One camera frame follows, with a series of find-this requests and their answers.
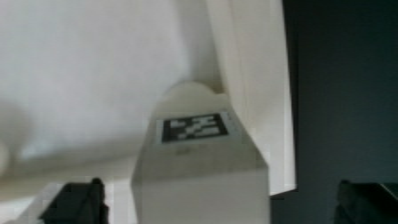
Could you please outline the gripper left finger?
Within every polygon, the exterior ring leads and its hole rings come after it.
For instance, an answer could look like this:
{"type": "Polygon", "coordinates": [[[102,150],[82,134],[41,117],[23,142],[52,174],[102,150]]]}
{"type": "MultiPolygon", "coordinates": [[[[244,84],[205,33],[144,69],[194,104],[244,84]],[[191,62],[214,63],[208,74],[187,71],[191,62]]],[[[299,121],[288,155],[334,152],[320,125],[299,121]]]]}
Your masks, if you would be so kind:
{"type": "Polygon", "coordinates": [[[100,178],[70,182],[39,215],[43,224],[109,224],[105,184],[100,178]]]}

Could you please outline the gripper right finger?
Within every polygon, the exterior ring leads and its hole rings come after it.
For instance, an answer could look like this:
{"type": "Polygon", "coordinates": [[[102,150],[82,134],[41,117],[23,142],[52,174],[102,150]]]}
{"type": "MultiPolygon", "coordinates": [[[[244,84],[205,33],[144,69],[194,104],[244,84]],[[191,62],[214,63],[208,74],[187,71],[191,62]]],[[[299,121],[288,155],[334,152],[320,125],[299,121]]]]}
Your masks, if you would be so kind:
{"type": "Polygon", "coordinates": [[[338,185],[334,224],[398,224],[398,183],[338,185]]]}

